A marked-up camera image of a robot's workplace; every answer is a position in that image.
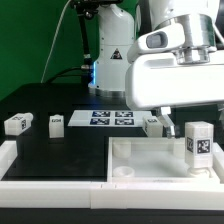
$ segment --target white foam block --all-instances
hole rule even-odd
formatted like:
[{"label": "white foam block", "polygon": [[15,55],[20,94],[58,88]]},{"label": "white foam block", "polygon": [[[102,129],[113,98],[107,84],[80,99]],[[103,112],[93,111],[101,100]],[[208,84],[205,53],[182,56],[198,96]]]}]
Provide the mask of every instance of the white foam block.
[{"label": "white foam block", "polygon": [[5,141],[0,147],[0,180],[17,157],[16,141]]},{"label": "white foam block", "polygon": [[64,138],[64,116],[50,116],[49,135],[50,138]]},{"label": "white foam block", "polygon": [[33,115],[18,113],[4,122],[5,134],[18,136],[31,127]]},{"label": "white foam block", "polygon": [[206,122],[185,124],[185,162],[192,168],[213,165],[213,125]]},{"label": "white foam block", "polygon": [[163,125],[155,116],[144,116],[142,128],[148,137],[161,138],[163,136]]}]

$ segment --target white block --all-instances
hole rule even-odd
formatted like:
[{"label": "white block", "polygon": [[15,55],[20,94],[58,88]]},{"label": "white block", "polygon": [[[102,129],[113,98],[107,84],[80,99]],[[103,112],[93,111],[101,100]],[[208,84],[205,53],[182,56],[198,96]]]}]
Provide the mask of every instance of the white block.
[{"label": "white block", "polygon": [[16,141],[5,141],[0,146],[0,180],[17,157]]},{"label": "white block", "polygon": [[6,135],[20,135],[31,127],[33,115],[31,113],[16,114],[4,122]]},{"label": "white block", "polygon": [[185,124],[185,162],[190,167],[212,167],[213,130],[213,125],[206,122]]},{"label": "white block", "polygon": [[117,158],[127,159],[131,156],[131,142],[119,140],[113,142],[113,155]]},{"label": "white block", "polygon": [[64,138],[64,116],[50,116],[49,135],[50,138]]},{"label": "white block", "polygon": [[163,125],[155,116],[143,117],[143,130],[151,138],[161,138],[163,135]]}]

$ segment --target green wall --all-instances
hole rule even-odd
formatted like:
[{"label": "green wall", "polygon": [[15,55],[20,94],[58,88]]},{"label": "green wall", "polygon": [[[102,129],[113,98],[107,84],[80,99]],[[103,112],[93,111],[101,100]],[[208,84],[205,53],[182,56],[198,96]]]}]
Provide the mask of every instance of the green wall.
[{"label": "green wall", "polygon": [[[54,32],[67,0],[1,0],[0,4],[0,100],[26,83],[41,80]],[[120,7],[134,15],[136,0]],[[87,23],[90,50],[98,55],[97,19]],[[76,12],[67,9],[46,73],[83,63],[81,33]],[[78,78],[64,80],[79,82]]]}]

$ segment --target white cube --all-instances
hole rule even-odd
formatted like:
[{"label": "white cube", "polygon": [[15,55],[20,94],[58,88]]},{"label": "white cube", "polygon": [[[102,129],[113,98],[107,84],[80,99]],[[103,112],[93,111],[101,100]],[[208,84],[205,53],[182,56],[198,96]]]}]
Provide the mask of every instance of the white cube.
[{"label": "white cube", "polygon": [[31,113],[18,113],[4,122],[6,135],[20,135],[31,127],[33,115]]},{"label": "white cube", "polygon": [[214,126],[206,122],[185,124],[185,162],[192,168],[212,167]]},{"label": "white cube", "polygon": [[142,128],[148,137],[161,138],[163,136],[163,125],[155,116],[143,117]]},{"label": "white cube", "polygon": [[49,136],[50,138],[64,137],[64,116],[61,115],[50,116]]}]

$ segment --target white robot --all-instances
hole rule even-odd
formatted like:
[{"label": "white robot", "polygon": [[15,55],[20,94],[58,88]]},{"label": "white robot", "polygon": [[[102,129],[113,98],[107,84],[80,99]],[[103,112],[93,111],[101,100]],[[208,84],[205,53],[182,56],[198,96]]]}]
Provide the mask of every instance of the white robot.
[{"label": "white robot", "polygon": [[[146,32],[152,32],[138,38],[128,51],[132,65],[126,74],[126,103],[132,110],[157,109],[168,137],[174,137],[174,124],[167,116],[170,107],[224,102],[224,50],[217,50],[215,40],[216,34],[224,43],[215,24],[224,1],[139,2],[136,31],[146,23]],[[142,21],[143,8],[151,22]]]}]

